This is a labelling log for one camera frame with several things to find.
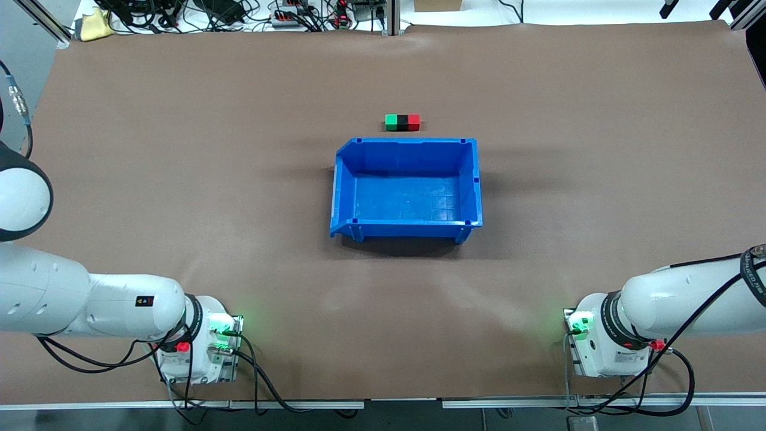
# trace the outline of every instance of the table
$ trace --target table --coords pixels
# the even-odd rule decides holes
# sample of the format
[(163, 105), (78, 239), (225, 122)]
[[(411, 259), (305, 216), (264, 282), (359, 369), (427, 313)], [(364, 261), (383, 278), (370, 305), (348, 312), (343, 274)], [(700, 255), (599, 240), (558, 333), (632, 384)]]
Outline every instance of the table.
[[(23, 243), (216, 296), (286, 398), (560, 396), (562, 308), (762, 242), (765, 105), (722, 22), (72, 44), (35, 118), (54, 213)], [(387, 112), (478, 139), (485, 225), (461, 247), (328, 238), (334, 152)], [(763, 393), (763, 337), (678, 347), (701, 392)], [(151, 364), (82, 376), (28, 334), (0, 341), (0, 403), (165, 398)], [(69, 344), (106, 360), (126, 342)], [(684, 390), (658, 375), (651, 392)]]

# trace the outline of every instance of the white label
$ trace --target white label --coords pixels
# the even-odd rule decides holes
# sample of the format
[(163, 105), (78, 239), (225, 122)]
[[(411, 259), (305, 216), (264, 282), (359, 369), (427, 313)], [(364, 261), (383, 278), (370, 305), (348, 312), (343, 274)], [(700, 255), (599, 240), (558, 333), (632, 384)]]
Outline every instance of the white label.
[(618, 364), (635, 364), (637, 361), (637, 352), (614, 352), (614, 362)]

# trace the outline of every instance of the blue bin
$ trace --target blue bin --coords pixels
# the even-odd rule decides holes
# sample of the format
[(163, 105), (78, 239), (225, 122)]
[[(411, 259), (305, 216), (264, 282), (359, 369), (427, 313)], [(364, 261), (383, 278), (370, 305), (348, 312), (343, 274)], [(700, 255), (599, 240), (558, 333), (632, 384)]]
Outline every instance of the blue bin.
[(331, 237), (460, 244), (482, 224), (475, 139), (353, 138), (336, 154)]

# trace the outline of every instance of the robotic arm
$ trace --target robotic arm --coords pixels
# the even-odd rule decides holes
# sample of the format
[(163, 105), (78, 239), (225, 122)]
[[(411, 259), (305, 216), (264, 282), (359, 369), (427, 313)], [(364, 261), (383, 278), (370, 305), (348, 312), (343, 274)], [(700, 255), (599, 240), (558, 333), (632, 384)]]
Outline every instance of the robotic arm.
[(45, 173), (0, 142), (0, 331), (131, 337), (158, 346), (157, 364), (175, 382), (234, 380), (239, 337), (221, 332), (239, 333), (242, 319), (218, 300), (184, 294), (177, 281), (156, 275), (91, 274), (10, 242), (42, 226), (52, 204)]
[[(673, 337), (710, 298), (684, 336), (766, 331), (766, 245), (742, 255), (670, 265), (633, 277), (621, 291), (585, 297), (566, 317), (574, 369), (589, 377), (639, 374), (649, 343)], [(723, 287), (728, 288), (720, 293)]]

